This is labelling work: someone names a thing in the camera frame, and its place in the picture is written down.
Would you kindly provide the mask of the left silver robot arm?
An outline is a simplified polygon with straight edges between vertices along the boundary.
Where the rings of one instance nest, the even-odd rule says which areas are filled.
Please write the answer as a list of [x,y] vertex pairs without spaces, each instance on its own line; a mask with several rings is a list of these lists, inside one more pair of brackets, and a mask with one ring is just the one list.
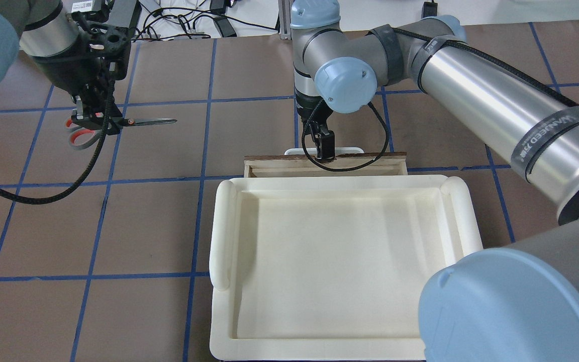
[[75,124],[101,130],[108,116],[108,134],[118,134],[114,84],[127,75],[139,15],[135,1],[0,1],[0,82],[23,51],[69,93]]

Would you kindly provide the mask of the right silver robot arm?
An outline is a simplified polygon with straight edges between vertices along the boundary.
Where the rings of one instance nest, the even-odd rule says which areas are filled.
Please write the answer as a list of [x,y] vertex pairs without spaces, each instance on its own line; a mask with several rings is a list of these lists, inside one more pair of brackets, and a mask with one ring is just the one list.
[[396,140],[421,156],[478,165],[488,146],[557,206],[557,226],[475,252],[435,273],[420,298],[428,361],[579,361],[579,103],[466,41],[457,18],[423,13],[350,39],[337,1],[294,1],[297,112],[319,167],[335,158],[332,112],[371,105],[411,79],[448,117],[407,121]]

